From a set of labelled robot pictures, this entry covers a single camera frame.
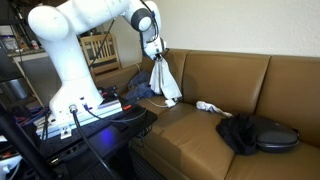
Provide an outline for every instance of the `floor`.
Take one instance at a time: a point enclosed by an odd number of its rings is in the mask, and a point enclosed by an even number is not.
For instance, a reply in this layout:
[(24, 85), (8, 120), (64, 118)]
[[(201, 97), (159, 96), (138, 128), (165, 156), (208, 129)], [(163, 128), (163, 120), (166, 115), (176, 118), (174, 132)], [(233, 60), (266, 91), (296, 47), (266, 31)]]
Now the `floor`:
[[(139, 154), (131, 151), (131, 157), (135, 172), (137, 174), (137, 180), (166, 180), (157, 170), (155, 170), (148, 162), (146, 162)], [(102, 165), (96, 166), (94, 171), (77, 177), (77, 180), (106, 180), (112, 179)]]

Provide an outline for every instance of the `white cloth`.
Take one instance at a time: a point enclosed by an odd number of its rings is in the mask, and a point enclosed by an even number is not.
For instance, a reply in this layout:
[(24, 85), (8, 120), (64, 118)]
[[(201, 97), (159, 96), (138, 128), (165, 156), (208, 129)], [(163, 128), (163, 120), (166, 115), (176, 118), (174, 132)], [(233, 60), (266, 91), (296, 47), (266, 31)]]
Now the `white cloth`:
[(7, 139), (4, 136), (0, 135), (0, 142), (6, 142), (6, 141)]
[(217, 108), (215, 105), (206, 103), (204, 101), (198, 101), (196, 104), (197, 108), (204, 111), (210, 111), (212, 113), (218, 113), (225, 117), (231, 117), (232, 114), (228, 112), (223, 112), (221, 109)]
[(163, 93), (167, 99), (176, 99), (182, 96), (164, 58), (161, 61), (155, 62), (150, 78), (150, 85), (156, 94)]

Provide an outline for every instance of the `beige wall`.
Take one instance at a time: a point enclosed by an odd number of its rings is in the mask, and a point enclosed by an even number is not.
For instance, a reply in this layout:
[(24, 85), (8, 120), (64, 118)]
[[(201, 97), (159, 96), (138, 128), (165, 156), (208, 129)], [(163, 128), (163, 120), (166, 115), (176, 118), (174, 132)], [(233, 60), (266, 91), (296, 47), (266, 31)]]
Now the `beige wall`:
[[(169, 48), (320, 57), (319, 0), (154, 2)], [(121, 17), (111, 32), (122, 65), (139, 62), (139, 34)]]

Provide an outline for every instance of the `metal stand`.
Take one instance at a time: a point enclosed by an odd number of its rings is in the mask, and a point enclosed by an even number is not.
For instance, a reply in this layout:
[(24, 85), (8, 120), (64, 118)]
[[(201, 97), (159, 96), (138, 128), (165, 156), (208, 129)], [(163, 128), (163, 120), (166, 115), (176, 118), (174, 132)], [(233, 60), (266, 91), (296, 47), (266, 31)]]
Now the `metal stand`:
[(57, 174), (47, 164), (36, 146), (18, 126), (13, 117), (0, 106), (0, 132), (41, 179), (57, 179)]

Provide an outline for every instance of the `black cloth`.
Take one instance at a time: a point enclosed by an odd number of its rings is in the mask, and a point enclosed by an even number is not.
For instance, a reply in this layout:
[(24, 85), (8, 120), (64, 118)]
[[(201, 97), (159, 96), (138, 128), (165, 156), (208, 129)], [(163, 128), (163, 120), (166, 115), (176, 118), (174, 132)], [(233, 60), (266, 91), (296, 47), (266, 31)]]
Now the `black cloth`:
[(249, 115), (221, 119), (216, 130), (235, 153), (252, 155), (257, 151), (256, 132)]

